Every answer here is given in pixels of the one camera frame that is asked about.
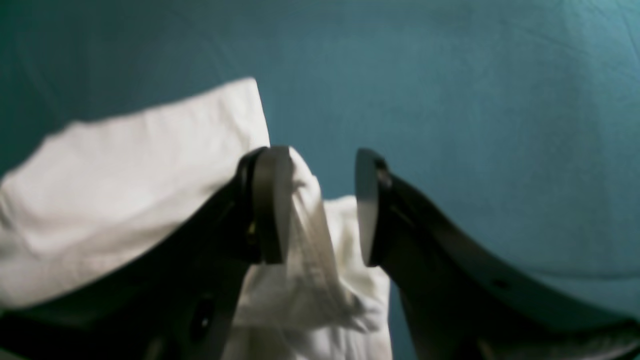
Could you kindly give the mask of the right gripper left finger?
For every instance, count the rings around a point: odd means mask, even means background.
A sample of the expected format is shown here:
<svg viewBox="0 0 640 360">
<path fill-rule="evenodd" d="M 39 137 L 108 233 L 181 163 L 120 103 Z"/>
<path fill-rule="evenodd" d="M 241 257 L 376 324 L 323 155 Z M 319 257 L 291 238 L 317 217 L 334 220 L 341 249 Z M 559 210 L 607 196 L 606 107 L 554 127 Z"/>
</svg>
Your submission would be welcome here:
<svg viewBox="0 0 640 360">
<path fill-rule="evenodd" d="M 288 257 L 288 146 L 247 153 L 160 244 L 66 296 L 1 317 L 1 350 L 23 360 L 219 360 L 253 265 Z"/>
</svg>

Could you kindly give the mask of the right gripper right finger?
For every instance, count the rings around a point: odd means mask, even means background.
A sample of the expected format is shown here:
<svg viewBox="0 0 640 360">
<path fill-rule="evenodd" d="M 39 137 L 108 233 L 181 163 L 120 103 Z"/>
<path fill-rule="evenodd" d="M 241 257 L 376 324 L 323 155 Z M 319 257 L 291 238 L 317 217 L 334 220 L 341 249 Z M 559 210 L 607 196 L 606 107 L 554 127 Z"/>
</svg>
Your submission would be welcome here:
<svg viewBox="0 0 640 360">
<path fill-rule="evenodd" d="M 633 360 L 639 323 L 556 291 L 485 250 L 359 148 L 363 262 L 397 285 L 420 360 Z"/>
</svg>

